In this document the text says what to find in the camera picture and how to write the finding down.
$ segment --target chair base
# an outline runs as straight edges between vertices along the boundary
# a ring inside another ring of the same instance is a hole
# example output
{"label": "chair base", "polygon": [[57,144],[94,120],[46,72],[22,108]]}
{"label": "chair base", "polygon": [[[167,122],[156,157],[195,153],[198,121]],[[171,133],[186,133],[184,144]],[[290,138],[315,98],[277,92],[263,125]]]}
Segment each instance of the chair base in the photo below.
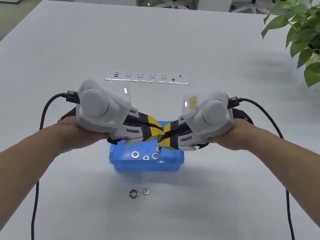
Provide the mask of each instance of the chair base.
{"label": "chair base", "polygon": [[250,3],[247,6],[239,7],[231,12],[232,13],[241,13],[242,11],[245,11],[245,10],[251,10],[253,14],[257,14],[257,10],[264,13],[264,14],[270,13],[270,11],[268,9],[264,8],[263,6],[261,6],[257,3]]}

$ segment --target leaf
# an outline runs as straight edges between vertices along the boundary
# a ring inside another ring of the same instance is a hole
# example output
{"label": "leaf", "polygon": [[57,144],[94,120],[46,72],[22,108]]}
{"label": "leaf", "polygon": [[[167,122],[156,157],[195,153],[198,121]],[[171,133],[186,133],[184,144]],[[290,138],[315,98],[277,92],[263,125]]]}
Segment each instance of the leaf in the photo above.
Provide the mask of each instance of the leaf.
{"label": "leaf", "polygon": [[268,30],[280,29],[286,26],[288,23],[288,18],[286,16],[277,16],[269,22],[266,28]]}
{"label": "leaf", "polygon": [[286,41],[285,41],[285,48],[289,46],[289,43],[291,42],[292,36],[295,34],[296,29],[292,26],[290,30],[288,31],[288,34],[286,35]]}
{"label": "leaf", "polygon": [[314,62],[305,68],[304,79],[309,88],[320,82],[320,62]]}
{"label": "leaf", "polygon": [[290,12],[294,13],[294,15],[296,14],[301,14],[301,13],[304,13],[304,12],[307,12],[308,11],[308,8],[303,5],[303,4],[298,4],[298,5],[295,5],[293,8],[291,8]]}
{"label": "leaf", "polygon": [[261,32],[262,39],[265,38],[265,35],[267,34],[268,31],[269,31],[269,29],[268,29],[267,27],[265,27],[265,28],[263,29],[263,31]]}
{"label": "leaf", "polygon": [[298,0],[287,0],[289,3],[291,3],[292,5],[296,5]]}
{"label": "leaf", "polygon": [[308,20],[308,14],[305,12],[297,13],[293,18],[293,22],[306,22]]}
{"label": "leaf", "polygon": [[266,24],[267,20],[269,19],[270,17],[270,13],[263,19],[263,23]]}
{"label": "leaf", "polygon": [[320,22],[319,22],[317,25],[315,25],[314,30],[315,30],[317,33],[320,33]]}
{"label": "leaf", "polygon": [[304,40],[297,40],[294,43],[292,43],[290,47],[290,54],[293,58],[295,55],[300,53],[302,50],[304,50],[308,46],[308,42]]}
{"label": "leaf", "polygon": [[311,58],[313,52],[314,51],[312,51],[312,49],[310,49],[310,48],[306,48],[305,50],[300,52],[299,60],[298,60],[298,64],[297,64],[296,68],[298,69],[303,64],[305,64]]}
{"label": "leaf", "polygon": [[296,40],[302,40],[309,42],[311,39],[313,39],[316,36],[316,31],[313,28],[305,28],[301,27],[296,31],[292,36],[291,36],[291,41],[296,41]]}
{"label": "leaf", "polygon": [[274,13],[276,11],[279,11],[281,9],[290,9],[293,5],[289,1],[279,1],[272,9],[271,13]]}

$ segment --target chair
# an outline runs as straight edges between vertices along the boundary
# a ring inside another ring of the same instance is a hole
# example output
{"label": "chair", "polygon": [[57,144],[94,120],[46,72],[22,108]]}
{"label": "chair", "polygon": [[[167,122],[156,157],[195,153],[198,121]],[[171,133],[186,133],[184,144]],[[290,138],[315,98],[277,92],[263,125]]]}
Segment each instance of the chair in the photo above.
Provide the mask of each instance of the chair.
{"label": "chair", "polygon": [[242,11],[245,11],[245,10],[251,10],[253,14],[257,14],[257,10],[264,13],[264,14],[269,14],[270,11],[266,8],[264,8],[263,6],[259,5],[258,3],[256,3],[256,0],[251,0],[251,3],[247,6],[242,6],[242,7],[239,7],[235,10],[232,10],[231,12],[232,13],[240,13]]}

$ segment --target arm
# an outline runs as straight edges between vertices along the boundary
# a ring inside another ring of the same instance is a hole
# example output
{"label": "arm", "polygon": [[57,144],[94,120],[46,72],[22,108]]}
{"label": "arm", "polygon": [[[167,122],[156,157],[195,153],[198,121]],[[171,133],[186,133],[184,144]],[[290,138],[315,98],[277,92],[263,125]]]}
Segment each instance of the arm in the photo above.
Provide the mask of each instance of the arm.
{"label": "arm", "polygon": [[256,155],[320,227],[320,155],[236,119],[235,127],[212,143]]}
{"label": "arm", "polygon": [[106,137],[78,127],[74,117],[67,117],[1,152],[0,230],[59,154]]}

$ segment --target hand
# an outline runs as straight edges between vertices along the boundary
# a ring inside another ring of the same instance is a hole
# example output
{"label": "hand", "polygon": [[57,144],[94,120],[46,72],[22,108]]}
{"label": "hand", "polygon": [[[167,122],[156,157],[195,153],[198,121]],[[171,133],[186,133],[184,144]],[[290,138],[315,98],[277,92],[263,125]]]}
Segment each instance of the hand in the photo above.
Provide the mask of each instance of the hand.
{"label": "hand", "polygon": [[107,133],[89,131],[80,127],[76,123],[75,116],[66,117],[54,127],[59,131],[61,137],[61,153],[82,149],[108,137]]}
{"label": "hand", "polygon": [[246,150],[250,135],[256,129],[258,128],[246,120],[235,118],[234,127],[230,131],[223,135],[209,138],[208,143],[219,144],[230,150]]}

